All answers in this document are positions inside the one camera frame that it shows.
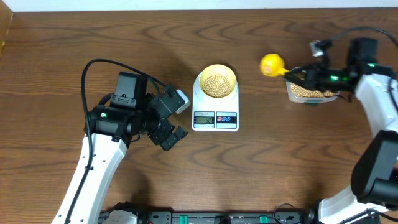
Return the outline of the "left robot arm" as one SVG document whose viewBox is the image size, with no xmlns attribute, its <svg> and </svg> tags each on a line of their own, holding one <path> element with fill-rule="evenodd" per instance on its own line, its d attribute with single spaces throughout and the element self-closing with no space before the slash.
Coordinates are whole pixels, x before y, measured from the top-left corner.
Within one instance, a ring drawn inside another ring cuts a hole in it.
<svg viewBox="0 0 398 224">
<path fill-rule="evenodd" d="M 168 118 L 190 105 L 172 85 L 156 96 L 147 92 L 149 79 L 120 72 L 115 92 L 88 113 L 89 125 L 72 181 L 54 223 L 96 223 L 113 175 L 133 141 L 148 135 L 164 151 L 187 135 Z"/>
</svg>

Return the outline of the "yellow measuring scoop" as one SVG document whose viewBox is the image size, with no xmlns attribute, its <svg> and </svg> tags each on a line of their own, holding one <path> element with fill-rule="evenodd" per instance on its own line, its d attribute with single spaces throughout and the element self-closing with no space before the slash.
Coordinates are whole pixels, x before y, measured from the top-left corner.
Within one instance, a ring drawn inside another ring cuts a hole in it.
<svg viewBox="0 0 398 224">
<path fill-rule="evenodd" d="M 285 75 L 289 70 L 285 68 L 285 62 L 278 54 L 267 54 L 260 62 L 260 70 L 263 75 L 268 77 L 277 77 Z"/>
</svg>

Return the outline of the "green tape strip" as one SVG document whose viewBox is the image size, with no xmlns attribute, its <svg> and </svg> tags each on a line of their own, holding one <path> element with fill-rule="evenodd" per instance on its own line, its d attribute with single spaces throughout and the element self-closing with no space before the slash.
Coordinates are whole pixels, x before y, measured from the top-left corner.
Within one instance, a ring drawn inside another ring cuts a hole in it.
<svg viewBox="0 0 398 224">
<path fill-rule="evenodd" d="M 309 106 L 318 106 L 319 103 L 318 102 L 305 102 L 305 105 L 309 105 Z"/>
</svg>

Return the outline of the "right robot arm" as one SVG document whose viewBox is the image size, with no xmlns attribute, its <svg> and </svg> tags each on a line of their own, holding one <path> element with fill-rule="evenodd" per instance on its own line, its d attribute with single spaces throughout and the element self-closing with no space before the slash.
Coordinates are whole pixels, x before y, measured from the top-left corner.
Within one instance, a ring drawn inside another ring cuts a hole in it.
<svg viewBox="0 0 398 224">
<path fill-rule="evenodd" d="M 390 66 L 377 61 L 377 40 L 356 38 L 350 43 L 345 68 L 330 68 L 331 40 L 314 41 L 317 63 L 285 74 L 288 82 L 307 90 L 347 91 L 361 103 L 373 135 L 351 174 L 351 183 L 319 202 L 314 223 L 379 223 L 397 210 L 397 81 Z"/>
</svg>

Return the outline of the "soybeans in container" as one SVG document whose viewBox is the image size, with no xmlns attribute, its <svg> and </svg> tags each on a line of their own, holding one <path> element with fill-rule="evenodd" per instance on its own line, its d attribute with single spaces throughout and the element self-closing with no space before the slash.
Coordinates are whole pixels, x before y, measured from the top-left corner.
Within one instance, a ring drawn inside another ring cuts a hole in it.
<svg viewBox="0 0 398 224">
<path fill-rule="evenodd" d="M 307 90 L 293 83 L 290 84 L 290 88 L 295 96 L 302 98 L 328 98 L 335 96 L 335 93 L 330 91 L 321 92 L 318 90 Z"/>
</svg>

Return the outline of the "clear plastic container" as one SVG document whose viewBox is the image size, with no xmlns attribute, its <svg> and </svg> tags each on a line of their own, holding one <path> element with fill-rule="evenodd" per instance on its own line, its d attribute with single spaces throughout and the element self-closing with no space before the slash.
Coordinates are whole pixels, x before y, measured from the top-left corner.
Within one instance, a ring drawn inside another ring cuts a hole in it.
<svg viewBox="0 0 398 224">
<path fill-rule="evenodd" d="M 328 103 L 337 99 L 338 93 L 330 91 L 320 92 L 302 88 L 294 83 L 286 81 L 288 98 L 293 103 Z"/>
</svg>

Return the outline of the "white digital kitchen scale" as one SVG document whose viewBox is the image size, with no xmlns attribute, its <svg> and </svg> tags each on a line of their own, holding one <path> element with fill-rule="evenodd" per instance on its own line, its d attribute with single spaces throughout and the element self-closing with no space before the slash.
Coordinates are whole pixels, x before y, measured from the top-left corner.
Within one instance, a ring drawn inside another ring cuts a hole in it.
<svg viewBox="0 0 398 224">
<path fill-rule="evenodd" d="M 233 90 L 222 98 L 208 94 L 205 83 L 222 81 L 227 87 L 217 91 Z M 204 69 L 193 84 L 192 129 L 195 131 L 226 131 L 239 129 L 239 85 L 232 69 L 224 65 L 212 65 Z"/>
</svg>

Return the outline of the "soybeans in bowl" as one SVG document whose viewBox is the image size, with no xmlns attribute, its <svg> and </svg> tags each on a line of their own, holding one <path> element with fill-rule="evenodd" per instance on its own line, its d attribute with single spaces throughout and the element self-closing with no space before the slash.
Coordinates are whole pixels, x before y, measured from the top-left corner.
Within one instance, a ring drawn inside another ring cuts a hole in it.
<svg viewBox="0 0 398 224">
<path fill-rule="evenodd" d="M 202 90 L 210 97 L 223 98 L 233 91 L 233 86 L 225 76 L 214 74 L 203 81 Z"/>
</svg>

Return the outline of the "yellow plastic bowl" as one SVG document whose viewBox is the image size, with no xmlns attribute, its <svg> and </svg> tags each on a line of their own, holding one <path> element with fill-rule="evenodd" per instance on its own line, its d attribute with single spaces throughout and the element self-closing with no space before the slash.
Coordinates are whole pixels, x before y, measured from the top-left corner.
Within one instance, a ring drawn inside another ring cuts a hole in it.
<svg viewBox="0 0 398 224">
<path fill-rule="evenodd" d="M 237 86 L 237 79 L 232 69 L 226 65 L 214 64 L 201 72 L 199 83 L 206 95 L 224 98 L 232 94 Z"/>
</svg>

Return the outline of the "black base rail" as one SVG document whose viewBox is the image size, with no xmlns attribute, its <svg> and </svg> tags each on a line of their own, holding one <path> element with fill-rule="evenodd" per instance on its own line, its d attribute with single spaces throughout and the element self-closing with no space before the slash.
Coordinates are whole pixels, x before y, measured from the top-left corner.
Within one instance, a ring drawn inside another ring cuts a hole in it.
<svg viewBox="0 0 398 224">
<path fill-rule="evenodd" d="M 137 224 L 315 223 L 315 211 L 314 209 L 306 210 L 283 204 L 273 211 L 181 212 L 166 207 L 150 207 L 124 202 L 101 212 L 97 222 Z"/>
</svg>

